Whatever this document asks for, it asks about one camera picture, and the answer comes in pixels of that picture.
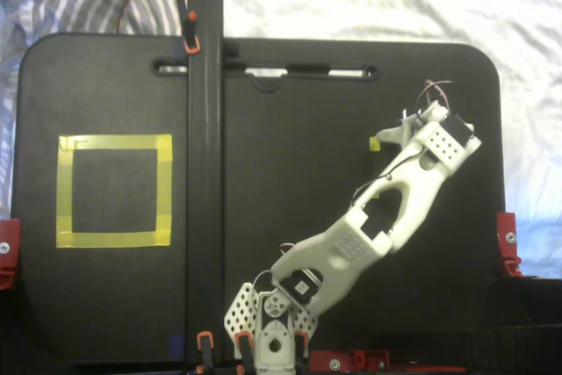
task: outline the robotic arm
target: robotic arm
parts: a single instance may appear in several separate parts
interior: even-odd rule
[[[295,372],[295,336],[306,338],[306,356],[318,315],[345,297],[366,268],[408,241],[427,217],[441,184],[480,146],[473,126],[437,101],[376,137],[400,144],[401,152],[332,227],[297,243],[273,264],[273,292],[256,294],[253,285],[244,284],[228,310],[225,328],[235,357],[241,357],[240,335],[247,335],[257,371]],[[368,219],[363,209],[392,188],[402,194],[398,218],[393,228],[371,238],[361,229]]]

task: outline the black vertical rail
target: black vertical rail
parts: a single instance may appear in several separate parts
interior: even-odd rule
[[[223,339],[222,37],[223,0],[188,0],[197,13],[201,51],[189,59],[187,155],[188,364],[198,361],[196,335]]]

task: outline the black cable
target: black cable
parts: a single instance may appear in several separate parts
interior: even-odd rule
[[[393,171],[395,171],[399,166],[401,166],[402,164],[404,164],[405,162],[409,162],[410,160],[413,160],[414,158],[419,157],[420,155],[422,155],[425,152],[425,148],[420,151],[417,154],[414,155],[410,155],[409,157],[406,157],[404,160],[402,160],[401,162],[397,163],[394,167],[392,167],[390,170],[388,170],[385,174],[380,175],[378,177],[375,177],[374,179],[372,179],[369,183],[364,184],[361,188],[359,188],[357,191],[355,191],[355,193],[353,194],[353,196],[351,197],[351,204],[353,205],[353,202],[355,201],[355,198],[357,197],[357,195],[361,192],[363,193],[369,186],[371,186],[371,184],[375,181],[375,180],[379,180],[382,179],[384,177],[389,177],[391,175],[391,173]]]

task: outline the white plastic part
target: white plastic part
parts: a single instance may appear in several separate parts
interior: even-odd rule
[[[272,293],[277,292],[266,292],[263,293],[264,295],[269,295]],[[252,305],[252,302],[249,301],[249,295],[252,294],[252,284],[251,283],[244,283],[236,297],[234,298],[232,305],[228,308],[227,314],[224,318],[224,327],[230,337],[230,340],[233,342],[234,345],[234,358],[241,359],[241,353],[236,347],[236,334],[240,333],[241,331],[248,331],[255,336],[256,334],[256,317],[257,312]],[[253,291],[253,299],[252,301],[255,303],[256,307],[258,306],[258,293]],[[284,299],[284,303],[290,303],[288,306],[288,312],[290,313],[292,325],[295,327],[295,331],[302,331],[308,335],[308,340],[310,340],[316,329],[318,328],[318,318],[311,316],[311,314],[307,310],[302,310],[296,308],[290,300],[287,298]],[[305,357],[308,357],[308,348],[305,348]]]
[[[292,302],[284,293],[276,289],[263,305],[265,313],[271,318],[278,318],[292,307]]]
[[[390,250],[400,249],[426,219],[444,180],[480,146],[480,141],[472,137],[462,147],[441,127],[439,122],[448,113],[446,108],[434,102],[420,118],[404,118],[407,125],[397,131],[378,133],[381,141],[387,139],[403,145],[402,135],[412,136],[413,119],[428,122],[383,170],[381,175],[387,177],[376,179],[326,232],[297,243],[271,267],[273,285],[293,299],[295,305],[314,315],[327,311],[347,294],[367,267]],[[426,150],[431,151],[438,161],[422,167],[421,159]],[[368,218],[363,208],[375,195],[393,188],[402,194],[398,218],[392,232],[380,232],[372,240],[361,230]],[[281,280],[304,269],[317,270],[323,276],[319,291],[306,306],[300,305],[281,285]]]
[[[260,293],[256,335],[254,338],[254,366],[256,371],[268,375],[292,375],[295,373],[295,340],[292,318],[287,326],[279,319],[272,319],[263,325],[262,306],[271,293]]]
[[[235,359],[242,359],[242,356],[236,347],[236,339],[234,336],[241,331],[248,331],[252,336],[256,332],[257,312],[254,306],[257,307],[257,293],[256,291],[252,292],[251,283],[244,283],[238,291],[238,294],[236,294],[232,305],[228,308],[224,319],[225,330],[234,344]]]

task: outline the yellow tape strip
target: yellow tape strip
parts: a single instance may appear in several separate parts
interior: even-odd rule
[[[59,137],[56,192],[57,248],[169,246],[172,225],[172,137],[166,135],[77,135]],[[131,233],[72,231],[72,171],[77,149],[156,149],[156,230]]]

